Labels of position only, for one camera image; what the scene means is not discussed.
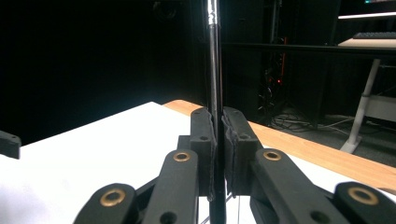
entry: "metal rod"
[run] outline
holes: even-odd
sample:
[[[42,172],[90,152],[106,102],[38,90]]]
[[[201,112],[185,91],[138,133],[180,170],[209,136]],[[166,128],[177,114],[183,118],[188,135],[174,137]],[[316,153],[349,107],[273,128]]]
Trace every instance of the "metal rod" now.
[[[219,2],[207,1],[209,58],[210,58],[210,112],[213,116],[213,128],[217,139],[214,162],[214,197],[209,204],[210,223],[225,223],[225,181],[224,181],[224,137],[221,123],[222,116],[222,79],[221,50],[219,33]]]

